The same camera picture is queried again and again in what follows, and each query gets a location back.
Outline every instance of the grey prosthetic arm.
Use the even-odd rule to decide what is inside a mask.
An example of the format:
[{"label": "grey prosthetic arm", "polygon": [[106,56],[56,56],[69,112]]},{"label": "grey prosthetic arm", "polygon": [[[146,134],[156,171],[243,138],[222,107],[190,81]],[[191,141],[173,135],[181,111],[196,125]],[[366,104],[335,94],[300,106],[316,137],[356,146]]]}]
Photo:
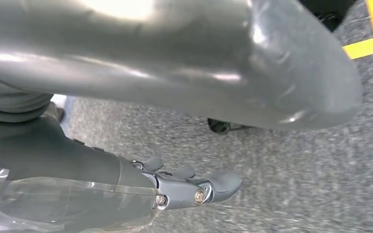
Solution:
[{"label": "grey prosthetic arm", "polygon": [[52,117],[0,122],[0,232],[133,232],[161,210],[226,200],[242,186],[230,172],[194,179],[162,167],[71,140]]},{"label": "grey prosthetic arm", "polygon": [[0,83],[280,130],[361,104],[353,62],[296,0],[0,0]]}]

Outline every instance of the chair wheel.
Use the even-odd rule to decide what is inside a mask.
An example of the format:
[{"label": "chair wheel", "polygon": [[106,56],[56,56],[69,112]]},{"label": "chair wheel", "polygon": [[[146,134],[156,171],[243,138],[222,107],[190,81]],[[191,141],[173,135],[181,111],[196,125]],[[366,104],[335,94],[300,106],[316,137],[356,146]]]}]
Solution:
[{"label": "chair wheel", "polygon": [[231,124],[220,120],[208,118],[208,126],[214,133],[227,133],[231,130]]}]

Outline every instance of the metal screw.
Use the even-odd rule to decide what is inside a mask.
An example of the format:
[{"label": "metal screw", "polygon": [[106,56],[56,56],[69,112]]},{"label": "metal screw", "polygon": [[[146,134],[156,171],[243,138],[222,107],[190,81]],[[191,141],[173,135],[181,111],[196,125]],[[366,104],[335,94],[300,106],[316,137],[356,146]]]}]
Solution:
[{"label": "metal screw", "polygon": [[167,199],[163,195],[156,196],[156,203],[158,203],[158,205],[163,205],[166,201]]},{"label": "metal screw", "polygon": [[205,193],[200,189],[195,193],[195,204],[202,205],[205,200]]}]

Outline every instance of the grey carpet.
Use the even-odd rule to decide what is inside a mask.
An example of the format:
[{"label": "grey carpet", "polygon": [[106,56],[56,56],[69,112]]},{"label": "grey carpet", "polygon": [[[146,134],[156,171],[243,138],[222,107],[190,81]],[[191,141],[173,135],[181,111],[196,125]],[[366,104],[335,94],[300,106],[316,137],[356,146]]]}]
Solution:
[{"label": "grey carpet", "polygon": [[[336,36],[343,44],[373,36],[363,0]],[[127,158],[160,157],[169,170],[233,170],[244,178],[231,200],[164,211],[147,233],[373,233],[373,55],[356,63],[364,105],[348,126],[216,135],[203,118],[77,98],[68,134]]]}]

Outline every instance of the clear plastic cover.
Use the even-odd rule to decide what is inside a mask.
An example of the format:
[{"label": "clear plastic cover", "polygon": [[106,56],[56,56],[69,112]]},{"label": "clear plastic cover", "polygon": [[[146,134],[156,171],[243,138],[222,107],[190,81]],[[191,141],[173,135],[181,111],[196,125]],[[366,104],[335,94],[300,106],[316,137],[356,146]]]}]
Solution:
[{"label": "clear plastic cover", "polygon": [[0,233],[126,233],[149,226],[157,189],[31,178],[0,169]]}]

